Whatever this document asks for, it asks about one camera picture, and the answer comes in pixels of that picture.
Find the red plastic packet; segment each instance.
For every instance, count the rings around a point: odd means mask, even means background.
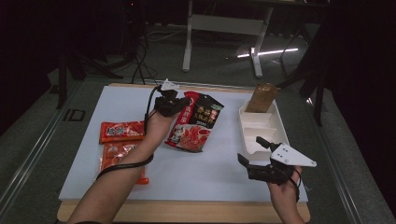
[[[99,144],[108,142],[141,140],[145,136],[144,121],[101,123]]]
[[[140,142],[141,140],[105,143],[103,146],[100,172],[107,167],[117,164],[130,150],[136,148]],[[149,179],[146,177],[146,169],[147,167],[145,166],[139,178],[136,180],[136,184],[147,185],[149,183]]]
[[[199,92],[186,91],[184,95],[191,98],[191,103],[178,115],[165,143],[192,152],[202,152],[224,105]]]

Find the open white container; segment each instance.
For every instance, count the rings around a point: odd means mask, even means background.
[[[240,127],[245,146],[243,156],[250,161],[269,161],[271,149],[258,144],[256,142],[257,136],[264,138],[270,143],[285,143],[289,145],[276,101],[274,100],[271,103],[267,113],[246,112],[248,102],[245,101],[239,109]]]

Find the light strip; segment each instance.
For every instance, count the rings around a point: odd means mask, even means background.
[[[290,51],[297,51],[298,49],[286,49],[286,52],[290,52]],[[280,50],[271,50],[271,51],[265,51],[265,52],[259,52],[259,56],[260,55],[264,55],[264,54],[275,54],[275,53],[281,53],[283,52],[283,49]],[[238,56],[236,56],[237,58],[245,58],[250,56],[249,54],[240,54]]]

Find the white mounting bracket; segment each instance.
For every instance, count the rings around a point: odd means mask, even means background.
[[[303,153],[291,146],[282,143],[272,154],[271,159],[282,162],[286,165],[299,165],[316,167],[317,163],[307,158]]]
[[[177,90],[179,88],[179,85],[169,81],[168,78],[163,82],[163,85],[161,86],[162,91]]]

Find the black wristband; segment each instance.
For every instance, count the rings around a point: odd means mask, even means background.
[[[120,169],[128,169],[128,168],[137,168],[140,166],[147,165],[150,162],[152,162],[152,159],[154,159],[154,154],[152,154],[150,157],[148,157],[148,159],[146,159],[145,161],[140,161],[140,162],[136,162],[136,163],[127,163],[127,164],[117,164],[117,165],[109,166],[96,177],[96,180],[99,179],[99,177],[101,177],[102,175],[104,175],[108,172],[111,172],[111,171],[120,170]]]

